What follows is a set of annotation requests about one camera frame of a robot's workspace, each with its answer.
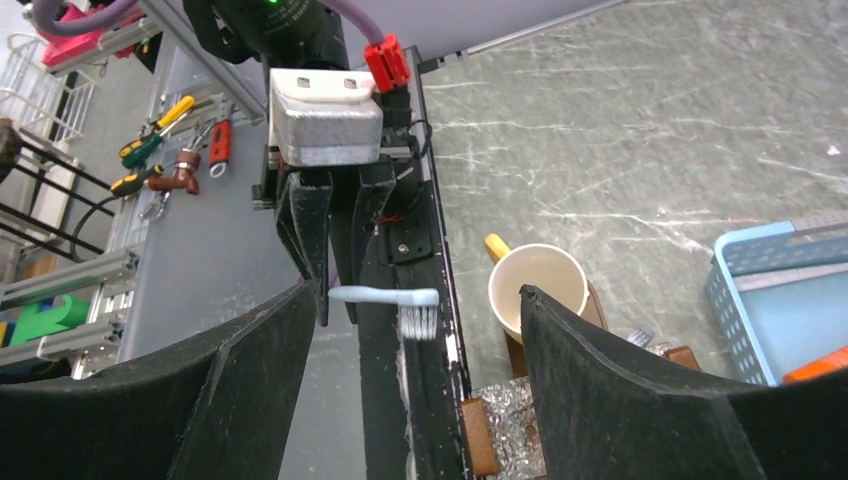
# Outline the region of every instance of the light blue toothbrush handle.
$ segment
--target light blue toothbrush handle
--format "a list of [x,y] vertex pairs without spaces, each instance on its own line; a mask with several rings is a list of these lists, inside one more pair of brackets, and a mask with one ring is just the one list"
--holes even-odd
[[334,300],[349,303],[397,303],[396,290],[380,290],[371,287],[335,287],[330,289],[328,296]]

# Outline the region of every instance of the toothbrush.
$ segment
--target toothbrush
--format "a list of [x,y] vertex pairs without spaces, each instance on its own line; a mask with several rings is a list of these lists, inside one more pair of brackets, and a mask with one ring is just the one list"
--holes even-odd
[[390,290],[347,286],[331,288],[330,298],[348,303],[388,303],[398,306],[400,333],[410,340],[434,340],[439,319],[435,288]]
[[639,327],[630,332],[627,341],[640,348],[646,348],[654,339],[654,331],[650,327]]

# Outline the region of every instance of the white wall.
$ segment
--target white wall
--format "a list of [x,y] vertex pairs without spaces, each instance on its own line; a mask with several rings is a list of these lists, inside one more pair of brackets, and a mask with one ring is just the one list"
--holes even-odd
[[[23,6],[14,0],[0,0],[0,68],[6,65],[9,57],[9,49],[6,46],[6,38],[12,33],[29,33],[35,34],[35,29],[32,25],[23,19],[21,10]],[[15,117],[14,108],[12,111],[3,111],[3,104],[0,104],[0,113]],[[18,171],[13,171],[9,177],[0,185],[0,203],[17,208],[22,195],[29,191],[31,187],[30,178]],[[13,249],[11,244],[5,240],[0,240],[0,277],[6,272],[8,263],[12,260],[11,255]]]

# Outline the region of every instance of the blue plastic basket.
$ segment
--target blue plastic basket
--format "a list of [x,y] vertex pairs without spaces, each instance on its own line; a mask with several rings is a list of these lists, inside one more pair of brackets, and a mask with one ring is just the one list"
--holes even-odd
[[785,374],[848,345],[848,271],[740,286],[845,262],[848,211],[719,237],[707,296],[743,381],[778,385]]

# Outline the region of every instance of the red tool handle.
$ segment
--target red tool handle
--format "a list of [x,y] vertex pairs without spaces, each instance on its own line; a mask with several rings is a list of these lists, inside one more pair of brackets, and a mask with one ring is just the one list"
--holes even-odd
[[230,161],[232,147],[233,122],[222,120],[212,129],[212,142],[209,146],[209,165]]

